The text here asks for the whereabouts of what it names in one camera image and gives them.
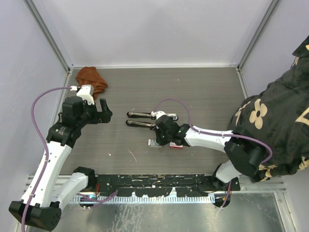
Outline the red white staple box sleeve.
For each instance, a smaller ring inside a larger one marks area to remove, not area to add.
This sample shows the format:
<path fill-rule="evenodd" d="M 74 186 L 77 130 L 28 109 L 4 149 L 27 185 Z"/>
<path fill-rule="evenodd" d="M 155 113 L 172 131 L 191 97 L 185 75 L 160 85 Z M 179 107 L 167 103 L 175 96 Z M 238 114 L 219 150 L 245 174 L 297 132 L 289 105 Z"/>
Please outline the red white staple box sleeve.
<path fill-rule="evenodd" d="M 171 147 L 171 148 L 177 148 L 177 149 L 183 149 L 183 145 L 176 145 L 176 144 L 173 143 L 173 142 L 170 142 L 170 143 L 169 143 L 169 147 Z"/>

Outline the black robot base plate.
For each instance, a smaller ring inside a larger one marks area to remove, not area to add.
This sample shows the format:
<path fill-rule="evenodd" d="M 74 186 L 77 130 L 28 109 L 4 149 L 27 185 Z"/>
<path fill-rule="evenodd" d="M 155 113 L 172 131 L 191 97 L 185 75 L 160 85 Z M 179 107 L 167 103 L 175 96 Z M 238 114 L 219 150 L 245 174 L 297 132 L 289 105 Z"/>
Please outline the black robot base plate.
<path fill-rule="evenodd" d="M 167 197 L 172 190 L 177 197 L 199 197 L 218 189 L 211 176 L 205 174 L 99 174 L 92 188 L 80 192 L 109 196 L 116 191 L 118 197 L 130 197 L 132 193 L 137 197 Z"/>

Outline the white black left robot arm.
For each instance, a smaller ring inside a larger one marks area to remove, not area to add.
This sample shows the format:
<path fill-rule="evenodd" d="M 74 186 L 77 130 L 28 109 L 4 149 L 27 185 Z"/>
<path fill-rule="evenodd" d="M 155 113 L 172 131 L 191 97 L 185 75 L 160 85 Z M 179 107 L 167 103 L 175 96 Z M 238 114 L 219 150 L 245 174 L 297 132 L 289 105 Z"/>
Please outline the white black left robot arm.
<path fill-rule="evenodd" d="M 81 190 L 92 191 L 97 185 L 95 171 L 78 167 L 58 190 L 54 189 L 61 168 L 71 153 L 81 130 L 88 124 L 109 123 L 112 112 L 100 99 L 101 111 L 82 97 L 67 97 L 58 121 L 49 129 L 46 151 L 27 191 L 19 201 L 12 201 L 9 212 L 24 226 L 45 231 L 55 229 L 62 210 Z"/>

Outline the black stapler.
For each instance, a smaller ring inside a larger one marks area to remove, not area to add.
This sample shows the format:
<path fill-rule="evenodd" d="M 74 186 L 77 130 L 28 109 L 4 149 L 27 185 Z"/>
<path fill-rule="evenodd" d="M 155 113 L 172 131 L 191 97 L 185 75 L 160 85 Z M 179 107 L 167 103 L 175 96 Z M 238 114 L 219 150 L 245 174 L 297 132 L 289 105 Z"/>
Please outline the black stapler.
<path fill-rule="evenodd" d="M 140 121 L 134 121 L 134 120 L 127 120 L 126 125 L 129 127 L 135 127 L 135 128 L 149 128 L 150 130 L 154 130 L 156 128 L 155 123 L 140 122 Z"/>
<path fill-rule="evenodd" d="M 150 118 L 151 120 L 155 120 L 155 116 L 152 116 L 151 113 L 138 113 L 138 112 L 127 112 L 128 118 Z M 174 121 L 178 121 L 179 117 L 176 114 L 166 114 Z"/>

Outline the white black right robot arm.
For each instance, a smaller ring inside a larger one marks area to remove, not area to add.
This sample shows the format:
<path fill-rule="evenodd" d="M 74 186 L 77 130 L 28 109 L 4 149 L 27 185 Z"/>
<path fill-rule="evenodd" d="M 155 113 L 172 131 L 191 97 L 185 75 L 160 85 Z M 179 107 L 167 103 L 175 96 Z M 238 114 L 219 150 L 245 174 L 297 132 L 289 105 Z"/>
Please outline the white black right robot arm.
<path fill-rule="evenodd" d="M 242 174 L 255 178 L 266 152 L 256 139 L 243 136 L 238 131 L 219 132 L 189 124 L 178 125 L 164 113 L 155 116 L 154 131 L 156 142 L 161 146 L 174 143 L 178 146 L 206 147 L 226 153 L 228 161 L 218 165 L 211 176 L 212 186 L 216 190 L 226 189 L 232 179 Z"/>

